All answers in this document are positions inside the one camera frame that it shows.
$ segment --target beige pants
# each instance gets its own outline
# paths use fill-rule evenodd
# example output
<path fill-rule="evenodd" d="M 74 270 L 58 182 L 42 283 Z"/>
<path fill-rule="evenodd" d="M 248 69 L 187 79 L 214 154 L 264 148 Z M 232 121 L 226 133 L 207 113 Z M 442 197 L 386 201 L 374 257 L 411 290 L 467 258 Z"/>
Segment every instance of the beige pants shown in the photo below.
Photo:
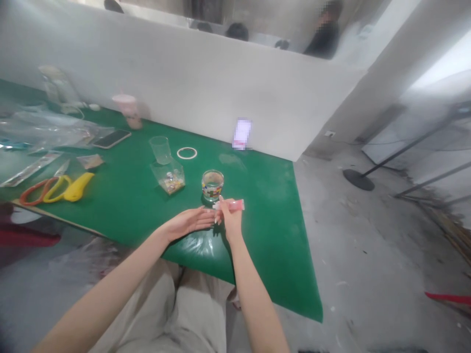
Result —
<path fill-rule="evenodd" d="M 90 352 L 225 352 L 234 285 L 160 259 Z"/>

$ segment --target black phone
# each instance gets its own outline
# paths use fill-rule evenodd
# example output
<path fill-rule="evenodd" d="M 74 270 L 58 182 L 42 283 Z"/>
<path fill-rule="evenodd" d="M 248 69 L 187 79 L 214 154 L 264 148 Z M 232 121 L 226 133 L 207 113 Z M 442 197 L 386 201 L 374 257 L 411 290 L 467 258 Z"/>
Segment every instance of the black phone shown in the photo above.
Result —
<path fill-rule="evenodd" d="M 117 143 L 123 141 L 125 138 L 131 136 L 129 131 L 125 130 L 116 130 L 112 132 L 110 135 L 102 137 L 101 139 L 95 141 L 92 145 L 95 147 L 99 147 L 102 149 L 110 149 Z"/>

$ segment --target plastic cup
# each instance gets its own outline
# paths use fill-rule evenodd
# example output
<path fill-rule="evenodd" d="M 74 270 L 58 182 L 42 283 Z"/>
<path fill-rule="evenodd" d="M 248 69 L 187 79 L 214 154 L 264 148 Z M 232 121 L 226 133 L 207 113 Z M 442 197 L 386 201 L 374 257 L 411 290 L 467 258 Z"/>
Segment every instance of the plastic cup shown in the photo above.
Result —
<path fill-rule="evenodd" d="M 222 186 L 224 185 L 224 176 L 221 172 L 210 169 L 203 174 L 201 180 L 203 188 L 203 197 L 209 202 L 215 202 L 221 195 Z"/>
<path fill-rule="evenodd" d="M 129 127 L 133 130 L 142 129 L 142 120 L 137 110 L 136 98 L 130 95 L 120 94 L 113 96 L 112 99 L 118 105 L 121 113 L 126 117 Z"/>
<path fill-rule="evenodd" d="M 172 161 L 168 138 L 165 136 L 155 136 L 149 140 L 154 156 L 159 164 L 168 164 Z"/>

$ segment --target hand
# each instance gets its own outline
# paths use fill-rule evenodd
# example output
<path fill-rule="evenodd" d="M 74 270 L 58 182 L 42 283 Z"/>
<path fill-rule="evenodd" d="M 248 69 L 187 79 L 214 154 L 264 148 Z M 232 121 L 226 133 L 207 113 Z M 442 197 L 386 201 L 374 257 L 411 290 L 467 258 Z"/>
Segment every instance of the hand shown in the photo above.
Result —
<path fill-rule="evenodd" d="M 224 219 L 224 225 L 226 226 L 226 238 L 229 244 L 238 238 L 242 238 L 242 211 L 229 211 L 226 202 L 219 196 L 221 209 L 216 212 L 216 222 L 221 224 L 221 220 Z"/>
<path fill-rule="evenodd" d="M 201 206 L 179 213 L 157 228 L 163 236 L 172 242 L 196 230 L 210 228 L 214 225 L 215 211 Z"/>

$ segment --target concrete floor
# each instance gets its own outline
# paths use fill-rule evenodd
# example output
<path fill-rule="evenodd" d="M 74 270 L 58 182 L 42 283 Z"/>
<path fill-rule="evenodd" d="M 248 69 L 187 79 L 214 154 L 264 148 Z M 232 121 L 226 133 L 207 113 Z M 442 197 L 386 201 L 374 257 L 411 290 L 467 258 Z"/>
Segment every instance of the concrete floor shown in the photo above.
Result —
<path fill-rule="evenodd" d="M 471 321 L 424 295 L 471 295 L 463 274 L 471 269 L 419 208 L 390 197 L 410 187 L 395 172 L 371 174 L 373 192 L 342 176 L 371 167 L 355 148 L 294 164 L 324 323 L 278 307 L 291 350 L 471 352 Z M 242 314 L 231 307 L 227 334 L 230 353 L 250 351 Z"/>
<path fill-rule="evenodd" d="M 372 174 L 373 192 L 341 173 L 370 167 L 355 148 L 332 161 L 302 156 L 294 164 L 324 323 L 277 307 L 291 350 L 470 352 L 471 321 L 423 292 L 469 295 L 471 279 L 463 272 L 471 269 L 420 209 L 390 197 L 410 186 L 396 173 Z M 60 246 L 16 253 L 24 258 L 0 270 L 0 352 L 29 351 L 90 288 L 80 265 L 64 281 L 57 262 L 90 236 L 69 227 L 63 233 Z M 3 263 L 6 254 L 0 253 Z M 232 305 L 227 336 L 229 352 L 250 351 L 242 314 Z"/>

